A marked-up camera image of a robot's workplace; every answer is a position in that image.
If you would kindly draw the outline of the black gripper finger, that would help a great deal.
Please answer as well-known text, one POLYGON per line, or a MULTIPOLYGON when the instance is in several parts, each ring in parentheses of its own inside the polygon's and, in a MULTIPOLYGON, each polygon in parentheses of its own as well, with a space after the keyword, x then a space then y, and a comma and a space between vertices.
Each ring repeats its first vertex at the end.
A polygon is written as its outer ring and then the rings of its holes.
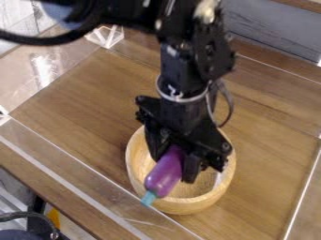
POLYGON ((164 127, 145 127, 145 134, 150 156, 158 161, 172 145, 173 131, 164 127))
POLYGON ((215 169, 211 161, 195 153, 187 154, 184 160, 184 173, 183 173, 183 181, 188 184, 193 184, 197 180, 197 177, 201 172, 207 169, 215 169))

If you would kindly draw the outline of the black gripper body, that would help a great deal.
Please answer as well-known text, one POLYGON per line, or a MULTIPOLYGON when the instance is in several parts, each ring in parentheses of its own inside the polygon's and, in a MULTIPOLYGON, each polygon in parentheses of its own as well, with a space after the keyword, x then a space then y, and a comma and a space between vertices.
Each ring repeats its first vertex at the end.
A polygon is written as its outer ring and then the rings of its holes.
POLYGON ((181 104, 164 98, 138 96, 136 104, 137 119, 145 127, 171 129, 172 144, 180 145, 188 154, 208 159, 215 169, 223 172, 232 144, 209 117, 207 101, 181 104))

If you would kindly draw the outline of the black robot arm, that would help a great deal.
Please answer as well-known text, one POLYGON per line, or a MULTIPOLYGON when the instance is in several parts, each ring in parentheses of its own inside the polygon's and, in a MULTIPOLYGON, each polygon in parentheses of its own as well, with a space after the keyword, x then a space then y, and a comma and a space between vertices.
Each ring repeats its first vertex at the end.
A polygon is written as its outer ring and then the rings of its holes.
POLYGON ((173 144, 184 148, 183 181, 208 168, 224 171, 232 144, 215 120, 223 78, 236 51, 225 29, 223 0, 35 0, 70 31, 55 37, 23 36, 0 29, 0 39, 31 46, 69 44, 104 24, 157 37, 161 45, 158 97, 140 96, 137 119, 145 126, 150 155, 160 160, 173 144))

